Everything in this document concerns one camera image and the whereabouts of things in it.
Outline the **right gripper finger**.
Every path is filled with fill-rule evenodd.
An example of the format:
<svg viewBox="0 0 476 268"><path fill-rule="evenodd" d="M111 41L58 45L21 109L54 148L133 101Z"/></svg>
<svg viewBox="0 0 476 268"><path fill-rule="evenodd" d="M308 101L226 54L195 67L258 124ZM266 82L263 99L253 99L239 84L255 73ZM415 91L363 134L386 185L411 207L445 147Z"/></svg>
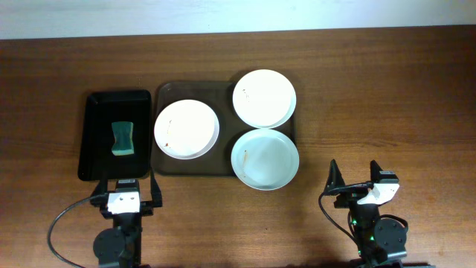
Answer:
<svg viewBox="0 0 476 268"><path fill-rule="evenodd" d="M332 191L345 186L344 179L338 168L336 160L332 160L329 166L329 175L324 187L324 193L330 194Z"/></svg>
<svg viewBox="0 0 476 268"><path fill-rule="evenodd" d="M376 160L372 160L370 162L370 180L372 182L380 182L380 180L382 179L381 171L382 169L380 168Z"/></svg>

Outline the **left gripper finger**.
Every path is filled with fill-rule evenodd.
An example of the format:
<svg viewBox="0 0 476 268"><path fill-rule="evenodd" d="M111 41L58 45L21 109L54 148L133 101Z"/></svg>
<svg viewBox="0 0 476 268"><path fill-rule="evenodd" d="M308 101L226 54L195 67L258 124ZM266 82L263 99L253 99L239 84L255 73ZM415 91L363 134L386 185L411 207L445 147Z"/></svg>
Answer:
<svg viewBox="0 0 476 268"><path fill-rule="evenodd" d="M98 174L95 177L98 179L98 184L91 193L91 196L100 196L103 194L106 194L108 191L108 177L107 177L107 172L105 171L99 171Z"/></svg>
<svg viewBox="0 0 476 268"><path fill-rule="evenodd" d="M155 172L150 168L150 193L152 197L152 203L163 203L161 189L155 179Z"/></svg>

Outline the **green scrubbing sponge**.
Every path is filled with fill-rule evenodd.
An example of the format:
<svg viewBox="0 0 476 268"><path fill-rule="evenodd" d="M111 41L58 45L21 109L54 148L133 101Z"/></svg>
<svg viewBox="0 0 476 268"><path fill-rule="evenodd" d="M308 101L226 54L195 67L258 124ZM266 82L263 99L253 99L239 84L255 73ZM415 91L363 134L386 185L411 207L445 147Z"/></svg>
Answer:
<svg viewBox="0 0 476 268"><path fill-rule="evenodd" d="M115 156L128 156L135 153L133 144L134 124L129 121L116 121L112 123L112 132L115 142L112 153Z"/></svg>

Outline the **white plate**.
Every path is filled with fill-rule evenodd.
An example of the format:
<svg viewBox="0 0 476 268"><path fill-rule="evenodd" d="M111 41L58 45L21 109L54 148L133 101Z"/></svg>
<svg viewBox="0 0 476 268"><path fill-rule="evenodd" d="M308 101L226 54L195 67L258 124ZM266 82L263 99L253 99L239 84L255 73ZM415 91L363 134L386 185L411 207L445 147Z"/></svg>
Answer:
<svg viewBox="0 0 476 268"><path fill-rule="evenodd" d="M205 103L178 100L166 106L155 120L154 138L158 148L179 160L206 154L219 137L219 119Z"/></svg>
<svg viewBox="0 0 476 268"><path fill-rule="evenodd" d="M232 94L234 110L247 125L272 129L288 121L297 106L294 86L283 74L259 69L245 74Z"/></svg>

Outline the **pale blue plate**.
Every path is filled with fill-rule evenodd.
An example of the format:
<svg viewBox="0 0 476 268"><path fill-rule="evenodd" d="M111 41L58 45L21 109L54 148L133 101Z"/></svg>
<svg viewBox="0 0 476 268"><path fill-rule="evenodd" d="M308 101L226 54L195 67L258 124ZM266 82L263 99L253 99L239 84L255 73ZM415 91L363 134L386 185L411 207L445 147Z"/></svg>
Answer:
<svg viewBox="0 0 476 268"><path fill-rule="evenodd" d="M236 141L231 151L231 166L237 178L260 191L287 185L296 176L299 165L296 145L276 130L251 130Z"/></svg>

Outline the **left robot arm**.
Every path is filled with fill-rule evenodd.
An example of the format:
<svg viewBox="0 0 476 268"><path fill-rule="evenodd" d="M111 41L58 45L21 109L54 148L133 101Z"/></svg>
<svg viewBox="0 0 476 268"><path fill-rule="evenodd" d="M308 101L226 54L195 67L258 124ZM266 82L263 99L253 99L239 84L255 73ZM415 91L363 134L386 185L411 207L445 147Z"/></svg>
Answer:
<svg viewBox="0 0 476 268"><path fill-rule="evenodd" d="M101 179L91 194L91 204L100 209L112 227L100 232L94 239L93 251L100 267L144 267L142 253L142 218L152 216L155 208L163 205L161 189L149 170L152 199L142 201L137 179L120 179L110 191L106 179Z"/></svg>

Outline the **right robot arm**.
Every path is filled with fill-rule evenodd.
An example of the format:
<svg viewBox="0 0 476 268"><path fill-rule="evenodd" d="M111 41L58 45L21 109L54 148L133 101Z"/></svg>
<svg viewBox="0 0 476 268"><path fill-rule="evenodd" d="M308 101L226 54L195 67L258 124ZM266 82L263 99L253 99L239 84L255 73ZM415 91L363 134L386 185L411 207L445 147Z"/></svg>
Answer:
<svg viewBox="0 0 476 268"><path fill-rule="evenodd" d="M336 160L329 164L329 175L318 205L324 216L357 246L359 267L401 267L407 256L405 243L408 222L392 214L381 214L379 208L390 202L399 190L399 178L370 162L370 180L348 185ZM322 205L323 197L334 197L334 207L347 209L348 229L337 224Z"/></svg>

